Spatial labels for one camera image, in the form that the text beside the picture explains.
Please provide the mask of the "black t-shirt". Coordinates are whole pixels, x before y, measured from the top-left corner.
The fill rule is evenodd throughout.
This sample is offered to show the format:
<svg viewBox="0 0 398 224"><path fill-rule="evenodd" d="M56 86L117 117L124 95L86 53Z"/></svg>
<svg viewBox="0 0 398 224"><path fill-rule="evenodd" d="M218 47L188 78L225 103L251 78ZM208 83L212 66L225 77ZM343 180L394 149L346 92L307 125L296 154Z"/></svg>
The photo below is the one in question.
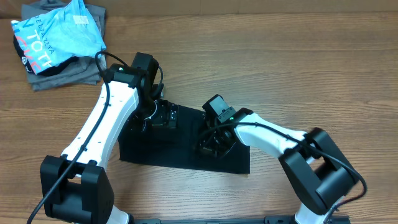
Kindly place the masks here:
<svg viewBox="0 0 398 224"><path fill-rule="evenodd" d="M178 106L176 129L141 131L136 125L136 115L130 116L118 137L120 159L149 166L232 174L250 173L249 147L240 142L236 142L222 159L196 151L196 138L208 128L205 112Z"/></svg>

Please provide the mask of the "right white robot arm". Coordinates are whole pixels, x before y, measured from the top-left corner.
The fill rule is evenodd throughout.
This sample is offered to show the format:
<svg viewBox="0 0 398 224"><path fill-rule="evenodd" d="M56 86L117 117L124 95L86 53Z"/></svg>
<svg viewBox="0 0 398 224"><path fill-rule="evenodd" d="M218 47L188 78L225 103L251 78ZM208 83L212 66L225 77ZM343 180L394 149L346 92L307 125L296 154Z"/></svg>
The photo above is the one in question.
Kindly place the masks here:
<svg viewBox="0 0 398 224"><path fill-rule="evenodd" d="M350 190L366 183L323 129L283 128L247 108L208 108L205 113L209 127L200 140L215 135L223 146L238 142L256 147L280 162L301 201L295 223L332 223L333 214L351 202L346 198Z"/></svg>

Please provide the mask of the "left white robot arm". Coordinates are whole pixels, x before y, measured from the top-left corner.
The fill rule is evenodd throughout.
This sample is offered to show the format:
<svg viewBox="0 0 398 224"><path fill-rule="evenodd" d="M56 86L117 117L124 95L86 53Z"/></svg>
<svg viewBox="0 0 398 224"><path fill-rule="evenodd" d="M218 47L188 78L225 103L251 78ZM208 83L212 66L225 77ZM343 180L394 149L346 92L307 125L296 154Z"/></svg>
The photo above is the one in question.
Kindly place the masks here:
<svg viewBox="0 0 398 224"><path fill-rule="evenodd" d="M156 111L154 85L159 64L118 65L102 72L104 83L93 111L61 155L46 156L40 166L46 216L68 223L133 223L134 217L114 204L106 169L113 147L132 115L144 121Z"/></svg>

